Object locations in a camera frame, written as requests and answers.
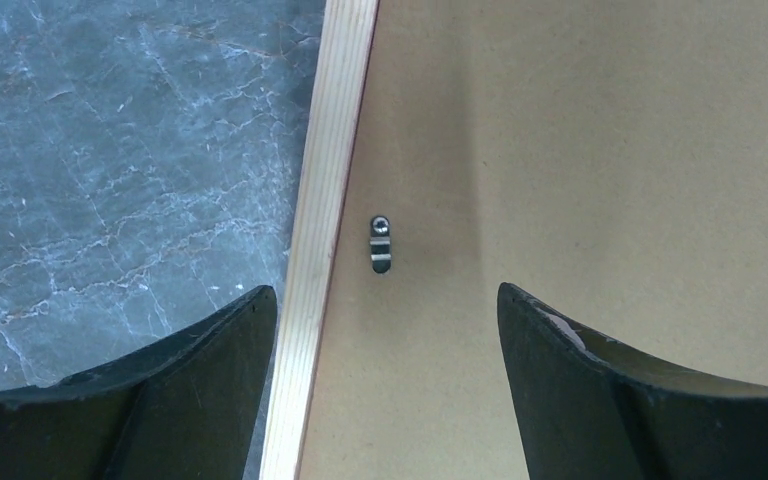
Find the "pink wooden picture frame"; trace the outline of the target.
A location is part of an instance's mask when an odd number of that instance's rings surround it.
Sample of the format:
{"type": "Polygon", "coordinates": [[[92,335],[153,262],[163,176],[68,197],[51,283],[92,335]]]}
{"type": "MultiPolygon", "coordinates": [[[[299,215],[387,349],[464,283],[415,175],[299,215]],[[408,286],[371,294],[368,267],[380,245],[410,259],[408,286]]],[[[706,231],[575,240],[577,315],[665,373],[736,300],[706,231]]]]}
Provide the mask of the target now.
{"type": "Polygon", "coordinates": [[[297,478],[379,4],[325,5],[259,470],[297,478]]]}

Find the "brown backing board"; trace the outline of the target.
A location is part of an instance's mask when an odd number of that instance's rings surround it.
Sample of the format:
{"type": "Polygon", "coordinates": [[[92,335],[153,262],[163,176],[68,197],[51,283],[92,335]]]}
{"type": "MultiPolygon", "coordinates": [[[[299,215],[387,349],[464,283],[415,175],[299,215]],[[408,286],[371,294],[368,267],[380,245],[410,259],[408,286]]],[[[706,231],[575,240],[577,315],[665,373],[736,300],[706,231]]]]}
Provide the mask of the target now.
{"type": "Polygon", "coordinates": [[[768,1],[380,3],[300,477],[526,478],[503,282],[768,385],[768,1]]]}

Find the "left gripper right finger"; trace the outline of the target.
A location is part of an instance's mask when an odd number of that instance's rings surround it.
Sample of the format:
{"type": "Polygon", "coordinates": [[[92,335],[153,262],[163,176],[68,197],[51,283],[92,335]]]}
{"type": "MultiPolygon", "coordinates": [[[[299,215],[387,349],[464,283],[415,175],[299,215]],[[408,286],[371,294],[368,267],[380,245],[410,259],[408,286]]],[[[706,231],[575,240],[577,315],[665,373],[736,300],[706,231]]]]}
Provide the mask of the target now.
{"type": "Polygon", "coordinates": [[[768,479],[768,386],[647,354],[511,283],[497,319],[533,479],[768,479]]]}

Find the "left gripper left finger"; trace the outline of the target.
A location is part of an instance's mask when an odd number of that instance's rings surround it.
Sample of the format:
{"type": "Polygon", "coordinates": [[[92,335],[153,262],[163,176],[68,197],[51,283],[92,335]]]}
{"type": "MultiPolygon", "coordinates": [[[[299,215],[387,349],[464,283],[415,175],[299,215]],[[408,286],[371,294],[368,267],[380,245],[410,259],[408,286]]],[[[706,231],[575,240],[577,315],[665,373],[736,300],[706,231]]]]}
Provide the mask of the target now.
{"type": "Polygon", "coordinates": [[[269,286],[128,355],[0,391],[0,479],[239,479],[277,324],[269,286]]]}

